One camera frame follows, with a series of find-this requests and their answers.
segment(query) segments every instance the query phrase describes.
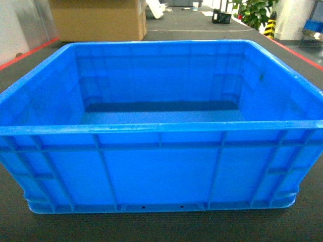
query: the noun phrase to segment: blue bin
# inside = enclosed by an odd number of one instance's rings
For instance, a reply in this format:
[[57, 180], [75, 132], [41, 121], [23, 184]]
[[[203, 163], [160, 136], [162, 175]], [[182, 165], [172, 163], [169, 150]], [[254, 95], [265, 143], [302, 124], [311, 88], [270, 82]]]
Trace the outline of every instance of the blue bin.
[[323, 22], [308, 19], [304, 28], [313, 32], [323, 33]]
[[35, 213], [285, 208], [322, 119], [251, 41], [73, 43], [0, 94], [0, 161]]

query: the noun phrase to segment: crate bottom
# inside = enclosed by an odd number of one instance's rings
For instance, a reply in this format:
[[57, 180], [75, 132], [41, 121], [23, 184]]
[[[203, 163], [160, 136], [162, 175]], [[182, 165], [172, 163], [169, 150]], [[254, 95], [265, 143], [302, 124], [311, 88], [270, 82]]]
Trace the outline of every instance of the crate bottom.
[[81, 125], [244, 121], [238, 110], [186, 112], [86, 112]]
[[48, 204], [29, 203], [32, 212], [38, 214], [68, 214], [68, 213], [151, 213], [151, 212], [193, 212], [214, 210], [245, 210], [245, 209], [283, 209], [295, 203], [295, 197], [284, 198], [269, 204], [268, 201], [212, 202], [190, 204], [142, 204], [142, 205], [77, 205], [73, 210], [69, 205], [59, 205], [52, 209]]

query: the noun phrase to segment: potted plant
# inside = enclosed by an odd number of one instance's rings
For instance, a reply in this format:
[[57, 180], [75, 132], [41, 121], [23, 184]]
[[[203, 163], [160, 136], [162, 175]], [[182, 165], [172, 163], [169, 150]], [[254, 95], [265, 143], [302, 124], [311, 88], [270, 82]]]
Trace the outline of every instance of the potted plant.
[[243, 0], [240, 4], [241, 21], [246, 25], [259, 30], [260, 25], [266, 25], [269, 17], [267, 10], [271, 12], [271, 7], [279, 0]]

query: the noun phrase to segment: white object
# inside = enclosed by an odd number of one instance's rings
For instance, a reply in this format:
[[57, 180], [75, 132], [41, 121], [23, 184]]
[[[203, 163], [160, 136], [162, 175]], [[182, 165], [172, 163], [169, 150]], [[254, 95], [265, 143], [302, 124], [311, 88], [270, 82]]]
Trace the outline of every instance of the white object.
[[213, 16], [213, 12], [211, 12], [211, 11], [204, 11], [204, 12], [202, 12], [203, 14], [204, 14], [204, 16], [206, 16], [206, 17], [212, 17]]
[[166, 11], [166, 5], [165, 5], [165, 4], [161, 4], [161, 5], [160, 5], [160, 8], [161, 8], [161, 10], [162, 10], [163, 12], [165, 12], [165, 11]]
[[155, 19], [160, 19], [164, 15], [158, 0], [146, 0], [146, 3], [152, 11], [152, 14], [155, 17]]
[[197, 11], [198, 9], [198, 2], [193, 2], [193, 11]]

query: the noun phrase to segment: yellow and black bollard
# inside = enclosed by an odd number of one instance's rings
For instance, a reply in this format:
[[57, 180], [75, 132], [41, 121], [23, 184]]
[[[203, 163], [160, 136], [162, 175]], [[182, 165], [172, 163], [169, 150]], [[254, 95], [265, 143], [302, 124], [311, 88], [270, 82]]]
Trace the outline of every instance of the yellow and black bollard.
[[273, 12], [271, 17], [268, 20], [267, 27], [266, 27], [266, 29], [264, 30], [264, 33], [263, 33], [269, 39], [273, 39], [274, 36], [275, 36], [276, 17], [277, 17], [277, 13]]

